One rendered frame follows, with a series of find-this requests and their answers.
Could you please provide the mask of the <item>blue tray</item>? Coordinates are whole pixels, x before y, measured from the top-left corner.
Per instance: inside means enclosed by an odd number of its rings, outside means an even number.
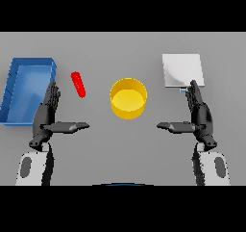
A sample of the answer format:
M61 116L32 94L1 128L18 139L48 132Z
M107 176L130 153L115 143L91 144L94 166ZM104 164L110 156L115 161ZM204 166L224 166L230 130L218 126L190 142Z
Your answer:
M0 124L32 126L50 81L56 79L56 69L53 58L12 58L0 105Z

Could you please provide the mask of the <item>yellow bowl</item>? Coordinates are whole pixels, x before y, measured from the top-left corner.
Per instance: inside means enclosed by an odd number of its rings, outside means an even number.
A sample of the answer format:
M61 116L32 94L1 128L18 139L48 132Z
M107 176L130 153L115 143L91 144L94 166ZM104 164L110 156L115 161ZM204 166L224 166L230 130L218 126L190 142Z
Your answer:
M110 90L111 110L125 120L132 120L144 112L148 92L144 84L135 78L123 78Z

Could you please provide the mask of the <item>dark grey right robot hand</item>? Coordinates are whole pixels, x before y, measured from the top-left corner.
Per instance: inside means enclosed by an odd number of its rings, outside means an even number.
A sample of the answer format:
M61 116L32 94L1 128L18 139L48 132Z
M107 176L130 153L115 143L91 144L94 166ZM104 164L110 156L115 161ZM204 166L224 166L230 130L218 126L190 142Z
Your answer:
M157 127L172 134L192 133L197 142L204 145L204 150L210 151L217 146L217 141L213 137L213 120L209 106L203 100L195 80L190 82L185 97L190 111L190 121L160 122Z

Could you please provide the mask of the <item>pale square scale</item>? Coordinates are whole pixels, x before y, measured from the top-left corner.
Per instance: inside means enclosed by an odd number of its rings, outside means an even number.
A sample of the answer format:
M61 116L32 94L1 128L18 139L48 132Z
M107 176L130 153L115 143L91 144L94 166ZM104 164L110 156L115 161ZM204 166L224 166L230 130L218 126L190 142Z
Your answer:
M162 65L167 88L185 90L192 80L201 88L205 85L199 54L163 54Z

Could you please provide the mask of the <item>red beaker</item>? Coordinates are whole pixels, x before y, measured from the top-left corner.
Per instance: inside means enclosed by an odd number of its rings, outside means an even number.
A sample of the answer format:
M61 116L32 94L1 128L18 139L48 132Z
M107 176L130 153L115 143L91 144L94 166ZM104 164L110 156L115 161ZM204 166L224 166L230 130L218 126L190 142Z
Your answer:
M78 95L81 98L84 98L86 96L86 89L81 77L81 74L78 71L73 71L71 73L71 80L73 82L74 88Z

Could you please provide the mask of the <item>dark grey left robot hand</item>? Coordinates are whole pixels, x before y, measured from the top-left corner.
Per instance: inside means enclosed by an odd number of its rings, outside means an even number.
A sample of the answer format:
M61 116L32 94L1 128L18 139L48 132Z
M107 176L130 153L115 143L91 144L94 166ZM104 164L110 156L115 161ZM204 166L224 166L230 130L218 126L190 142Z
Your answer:
M86 122L55 121L60 97L56 82L51 80L33 120L33 137L29 146L36 151L41 151L42 145L49 142L53 134L74 134L89 127Z

